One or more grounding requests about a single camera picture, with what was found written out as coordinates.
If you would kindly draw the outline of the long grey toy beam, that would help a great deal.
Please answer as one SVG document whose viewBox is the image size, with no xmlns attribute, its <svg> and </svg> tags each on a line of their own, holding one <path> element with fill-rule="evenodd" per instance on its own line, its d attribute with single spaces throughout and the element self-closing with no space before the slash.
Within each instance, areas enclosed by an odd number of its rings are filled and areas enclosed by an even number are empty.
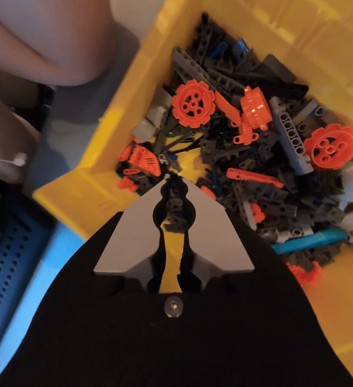
<svg viewBox="0 0 353 387">
<path fill-rule="evenodd" d="M 302 176 L 314 171 L 310 157 L 305 153 L 304 144 L 295 125 L 280 98 L 273 96 L 269 100 L 272 124 L 279 134 L 280 144 L 293 168 L 296 176 Z"/>
</svg>

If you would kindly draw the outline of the person's left forearm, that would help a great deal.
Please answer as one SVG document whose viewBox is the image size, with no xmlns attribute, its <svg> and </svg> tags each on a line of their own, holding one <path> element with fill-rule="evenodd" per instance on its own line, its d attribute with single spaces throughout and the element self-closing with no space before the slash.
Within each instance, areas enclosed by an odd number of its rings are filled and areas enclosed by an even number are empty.
<svg viewBox="0 0 353 387">
<path fill-rule="evenodd" d="M 0 0 L 0 70 L 75 86 L 100 76 L 115 51 L 108 0 Z"/>
</svg>

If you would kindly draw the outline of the orange toy beam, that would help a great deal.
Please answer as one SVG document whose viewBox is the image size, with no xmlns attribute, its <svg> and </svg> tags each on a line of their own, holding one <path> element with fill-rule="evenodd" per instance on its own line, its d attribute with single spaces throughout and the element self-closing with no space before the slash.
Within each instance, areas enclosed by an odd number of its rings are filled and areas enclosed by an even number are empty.
<svg viewBox="0 0 353 387">
<path fill-rule="evenodd" d="M 228 168 L 226 172 L 226 176 L 228 179 L 237 180 L 237 181 L 251 181 L 255 183 L 268 184 L 273 185 L 278 189 L 282 189 L 284 187 L 284 183 L 277 178 L 268 175 L 262 175 L 254 172 L 249 172 L 236 168 Z"/>
</svg>

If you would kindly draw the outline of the yellow plastic bin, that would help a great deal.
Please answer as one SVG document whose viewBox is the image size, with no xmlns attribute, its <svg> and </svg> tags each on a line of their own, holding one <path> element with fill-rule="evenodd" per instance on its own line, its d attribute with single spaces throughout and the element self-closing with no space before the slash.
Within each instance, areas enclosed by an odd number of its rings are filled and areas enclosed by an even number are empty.
<svg viewBox="0 0 353 387">
<path fill-rule="evenodd" d="M 353 0 L 165 1 L 78 166 L 33 193 L 83 239 L 139 198 L 117 188 L 118 156 L 157 86 L 171 80 L 174 47 L 188 48 L 203 12 L 242 38 L 259 59 L 276 56 L 299 83 L 309 86 L 311 96 L 353 128 Z M 353 376 L 353 250 L 343 246 L 335 263 L 304 290 L 325 336 Z"/>
</svg>

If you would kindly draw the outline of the blue perforated plate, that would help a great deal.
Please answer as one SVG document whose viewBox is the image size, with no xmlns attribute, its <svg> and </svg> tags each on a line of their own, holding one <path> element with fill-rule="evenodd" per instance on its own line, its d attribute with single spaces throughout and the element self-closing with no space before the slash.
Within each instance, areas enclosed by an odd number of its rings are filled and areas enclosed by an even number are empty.
<svg viewBox="0 0 353 387">
<path fill-rule="evenodd" d="M 55 220 L 23 194 L 0 201 L 0 342 L 54 226 Z"/>
</svg>

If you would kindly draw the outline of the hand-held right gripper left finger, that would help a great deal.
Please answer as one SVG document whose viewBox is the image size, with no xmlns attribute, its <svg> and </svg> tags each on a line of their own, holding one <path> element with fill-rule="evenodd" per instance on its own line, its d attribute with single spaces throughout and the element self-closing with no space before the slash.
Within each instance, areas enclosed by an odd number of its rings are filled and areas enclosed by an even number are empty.
<svg viewBox="0 0 353 387">
<path fill-rule="evenodd" d="M 169 180 L 127 207 L 106 244 L 94 274 L 137 279 L 150 293 L 159 293 L 166 265 L 162 223 L 167 217 Z"/>
</svg>

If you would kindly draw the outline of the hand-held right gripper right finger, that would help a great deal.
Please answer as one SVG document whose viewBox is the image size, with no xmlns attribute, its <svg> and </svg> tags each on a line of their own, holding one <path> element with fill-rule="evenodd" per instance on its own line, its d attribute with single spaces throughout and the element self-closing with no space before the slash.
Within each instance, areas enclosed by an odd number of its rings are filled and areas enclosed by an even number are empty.
<svg viewBox="0 0 353 387">
<path fill-rule="evenodd" d="M 183 293 L 200 293 L 212 279 L 251 273 L 255 266 L 225 207 L 185 177 L 178 178 L 187 222 L 177 275 Z"/>
</svg>

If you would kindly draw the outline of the orange toy panel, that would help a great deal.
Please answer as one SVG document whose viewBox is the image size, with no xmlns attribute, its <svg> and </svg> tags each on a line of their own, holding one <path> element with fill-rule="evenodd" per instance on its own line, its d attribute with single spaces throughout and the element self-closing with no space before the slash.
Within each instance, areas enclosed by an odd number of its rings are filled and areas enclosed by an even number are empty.
<svg viewBox="0 0 353 387">
<path fill-rule="evenodd" d="M 158 157 L 143 146 L 129 145 L 118 157 L 118 160 L 120 162 L 129 162 L 155 177 L 160 177 L 161 175 Z"/>
</svg>

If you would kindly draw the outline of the pile of toy building pieces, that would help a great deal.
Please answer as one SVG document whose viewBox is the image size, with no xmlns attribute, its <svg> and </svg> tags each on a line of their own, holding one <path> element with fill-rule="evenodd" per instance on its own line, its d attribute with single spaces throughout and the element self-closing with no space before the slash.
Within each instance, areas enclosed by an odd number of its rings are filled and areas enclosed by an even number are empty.
<svg viewBox="0 0 353 387">
<path fill-rule="evenodd" d="M 172 114 L 176 89 L 189 80 L 205 82 L 215 97 L 214 114 L 197 129 L 180 125 Z M 192 44 L 173 50 L 170 83 L 156 89 L 147 116 L 132 131 L 129 145 L 143 146 L 156 155 L 161 175 L 155 177 L 118 160 L 117 187 L 142 196 L 167 173 L 192 171 L 190 162 L 181 166 L 180 156 L 199 149 L 198 165 L 209 168 L 204 177 L 197 178 L 196 185 L 267 244 L 341 228 L 344 216 L 353 212 L 353 158 L 338 170 L 296 176 L 272 121 L 262 131 L 252 129 L 243 119 L 240 100 L 247 86 L 259 87 L 268 105 L 273 96 L 280 98 L 303 143 L 318 128 L 346 125 L 311 96 L 309 86 L 299 83 L 276 56 L 270 53 L 260 61 L 243 39 L 229 35 L 203 12 Z M 284 187 L 228 179 L 230 167 L 277 177 Z M 353 229 L 344 228 L 349 237 L 343 241 L 280 255 L 301 285 L 317 280 L 343 244 L 353 249 Z"/>
</svg>

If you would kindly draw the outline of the orange toy gear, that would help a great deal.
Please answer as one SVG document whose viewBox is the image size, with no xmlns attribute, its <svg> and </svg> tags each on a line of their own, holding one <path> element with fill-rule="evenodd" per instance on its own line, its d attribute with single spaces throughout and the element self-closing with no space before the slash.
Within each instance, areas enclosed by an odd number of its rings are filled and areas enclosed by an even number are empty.
<svg viewBox="0 0 353 387">
<path fill-rule="evenodd" d="M 304 148 L 314 170 L 338 170 L 353 158 L 353 128 L 338 123 L 318 128 Z"/>
<path fill-rule="evenodd" d="M 203 81 L 189 80 L 176 89 L 172 99 L 172 114 L 179 124 L 193 129 L 209 122 L 216 109 L 215 97 Z"/>
</svg>

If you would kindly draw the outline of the orange toy wheel hub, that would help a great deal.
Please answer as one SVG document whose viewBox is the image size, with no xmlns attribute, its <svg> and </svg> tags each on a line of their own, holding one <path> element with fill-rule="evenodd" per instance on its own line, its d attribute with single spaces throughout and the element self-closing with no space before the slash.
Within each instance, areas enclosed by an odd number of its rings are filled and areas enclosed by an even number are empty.
<svg viewBox="0 0 353 387">
<path fill-rule="evenodd" d="M 266 131 L 272 121 L 270 107 L 259 87 L 245 87 L 244 96 L 240 100 L 242 117 L 252 129 Z"/>
</svg>

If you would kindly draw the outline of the cyan toy tube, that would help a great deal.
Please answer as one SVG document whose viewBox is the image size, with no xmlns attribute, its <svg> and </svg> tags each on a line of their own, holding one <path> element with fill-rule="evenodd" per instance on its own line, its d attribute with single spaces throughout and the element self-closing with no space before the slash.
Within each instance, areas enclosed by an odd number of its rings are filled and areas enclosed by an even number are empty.
<svg viewBox="0 0 353 387">
<path fill-rule="evenodd" d="M 341 228 L 330 228 L 313 235 L 290 239 L 284 243 L 271 244 L 271 248 L 279 255 L 289 254 L 300 250 L 324 247 L 329 244 L 343 241 L 349 237 Z"/>
</svg>

